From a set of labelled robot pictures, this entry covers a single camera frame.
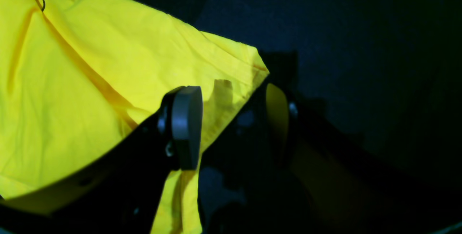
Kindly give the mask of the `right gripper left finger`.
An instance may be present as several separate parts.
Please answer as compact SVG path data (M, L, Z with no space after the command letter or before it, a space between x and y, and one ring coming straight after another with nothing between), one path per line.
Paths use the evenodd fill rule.
M198 166L202 115L201 88L175 88L102 157L45 188L1 200L1 228L12 234L150 233L169 173Z

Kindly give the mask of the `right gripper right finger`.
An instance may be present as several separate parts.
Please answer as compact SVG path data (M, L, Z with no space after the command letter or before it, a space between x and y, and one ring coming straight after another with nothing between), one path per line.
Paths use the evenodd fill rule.
M265 105L276 164L300 182L317 234L461 233L461 191L380 162L275 84Z

